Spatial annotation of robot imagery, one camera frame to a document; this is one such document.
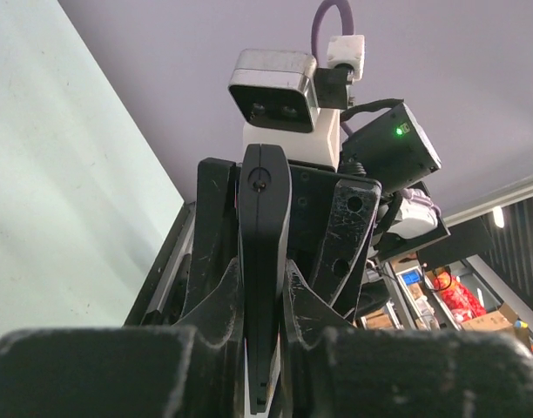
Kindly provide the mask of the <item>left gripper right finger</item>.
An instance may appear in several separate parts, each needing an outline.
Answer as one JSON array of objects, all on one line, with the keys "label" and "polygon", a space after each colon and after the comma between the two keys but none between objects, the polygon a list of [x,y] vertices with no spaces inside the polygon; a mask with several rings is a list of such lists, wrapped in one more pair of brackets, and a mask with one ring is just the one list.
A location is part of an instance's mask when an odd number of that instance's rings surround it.
[{"label": "left gripper right finger", "polygon": [[288,261],[285,417],[533,417],[533,356],[507,334],[353,327]]}]

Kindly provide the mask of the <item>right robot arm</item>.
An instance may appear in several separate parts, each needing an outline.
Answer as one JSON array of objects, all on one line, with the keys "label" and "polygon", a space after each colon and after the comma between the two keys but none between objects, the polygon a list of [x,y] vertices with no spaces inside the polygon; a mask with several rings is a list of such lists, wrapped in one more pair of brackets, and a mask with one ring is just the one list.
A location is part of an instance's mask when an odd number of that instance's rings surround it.
[{"label": "right robot arm", "polygon": [[[309,286],[342,317],[355,320],[388,300],[383,285],[368,284],[368,249],[386,261],[448,235],[437,221],[428,230],[400,231],[405,206],[418,198],[440,218],[423,179],[440,160],[410,109],[400,99],[353,108],[376,118],[343,145],[337,170],[293,161],[287,255]],[[237,254],[237,191],[243,178],[232,161],[206,158],[198,166],[192,261],[184,309],[193,310],[213,289]]]}]

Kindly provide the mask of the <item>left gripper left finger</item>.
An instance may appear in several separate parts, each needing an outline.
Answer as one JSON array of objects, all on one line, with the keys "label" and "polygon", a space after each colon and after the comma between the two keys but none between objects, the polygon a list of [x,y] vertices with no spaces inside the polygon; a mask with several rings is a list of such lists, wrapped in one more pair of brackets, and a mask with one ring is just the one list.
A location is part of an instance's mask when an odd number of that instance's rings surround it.
[{"label": "left gripper left finger", "polygon": [[241,417],[243,286],[172,326],[29,329],[0,339],[0,417]]}]

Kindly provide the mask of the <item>black remote control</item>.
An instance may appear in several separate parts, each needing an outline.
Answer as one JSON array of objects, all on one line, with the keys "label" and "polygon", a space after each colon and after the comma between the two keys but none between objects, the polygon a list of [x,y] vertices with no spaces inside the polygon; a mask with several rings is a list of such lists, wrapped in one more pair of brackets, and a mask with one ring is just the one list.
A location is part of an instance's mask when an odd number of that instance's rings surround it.
[{"label": "black remote control", "polygon": [[291,200],[291,173],[283,149],[278,145],[249,145],[240,170],[237,210],[253,415],[265,412],[270,400]]}]

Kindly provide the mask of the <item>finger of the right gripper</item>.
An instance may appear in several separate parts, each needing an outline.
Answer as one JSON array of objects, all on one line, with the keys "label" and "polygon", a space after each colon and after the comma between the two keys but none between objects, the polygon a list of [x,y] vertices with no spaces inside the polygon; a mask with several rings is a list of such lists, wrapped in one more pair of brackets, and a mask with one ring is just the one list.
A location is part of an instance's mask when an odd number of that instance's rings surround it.
[{"label": "finger of the right gripper", "polygon": [[235,194],[238,168],[231,161],[199,162],[191,265],[181,316],[208,297],[236,256]]},{"label": "finger of the right gripper", "polygon": [[367,247],[380,202],[380,184],[341,179],[334,187],[324,238],[309,286],[341,317],[357,310]]}]

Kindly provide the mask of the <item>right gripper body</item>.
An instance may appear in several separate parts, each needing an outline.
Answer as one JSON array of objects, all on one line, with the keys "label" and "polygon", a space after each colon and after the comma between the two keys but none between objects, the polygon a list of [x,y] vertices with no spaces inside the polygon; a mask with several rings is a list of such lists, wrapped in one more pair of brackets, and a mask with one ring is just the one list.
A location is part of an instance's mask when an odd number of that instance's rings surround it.
[{"label": "right gripper body", "polygon": [[337,183],[349,180],[367,188],[375,181],[288,160],[280,165],[287,170],[291,188],[287,255],[295,261],[314,261],[326,235]]}]

